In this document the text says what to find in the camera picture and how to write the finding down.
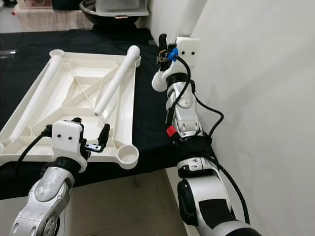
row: white wall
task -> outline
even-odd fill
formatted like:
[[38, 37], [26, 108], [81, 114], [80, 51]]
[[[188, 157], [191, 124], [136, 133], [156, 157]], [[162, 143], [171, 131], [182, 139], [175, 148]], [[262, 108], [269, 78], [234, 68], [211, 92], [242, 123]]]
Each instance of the white wall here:
[[[179, 1], [162, 2], [153, 2], [154, 37], [173, 30], [171, 19], [181, 20], [180, 12], [165, 15]], [[209, 0], [192, 34], [202, 39], [197, 95], [225, 114], [216, 154], [264, 236], [315, 231], [314, 9], [312, 0]], [[205, 128], [218, 118], [198, 113]]]

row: table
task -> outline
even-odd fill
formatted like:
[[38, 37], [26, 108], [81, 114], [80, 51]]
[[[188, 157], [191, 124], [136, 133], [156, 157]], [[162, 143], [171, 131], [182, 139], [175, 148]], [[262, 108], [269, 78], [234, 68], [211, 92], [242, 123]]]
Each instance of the table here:
[[[157, 70], [158, 48], [147, 29], [128, 35], [94, 30], [8, 33], [0, 35], [1, 50], [17, 50], [13, 59], [0, 61], [0, 127], [9, 119], [19, 102], [49, 60], [49, 51], [125, 55], [130, 45], [141, 50], [141, 66], [136, 70], [133, 108], [133, 144], [140, 152], [138, 165], [124, 170], [115, 163], [89, 163], [78, 174], [74, 186], [125, 177], [176, 166], [177, 159], [164, 124], [166, 93], [155, 92], [151, 80]], [[23, 162], [21, 175], [31, 186], [39, 178], [43, 162]], [[15, 162], [0, 167], [0, 199], [26, 196], [14, 173]]]

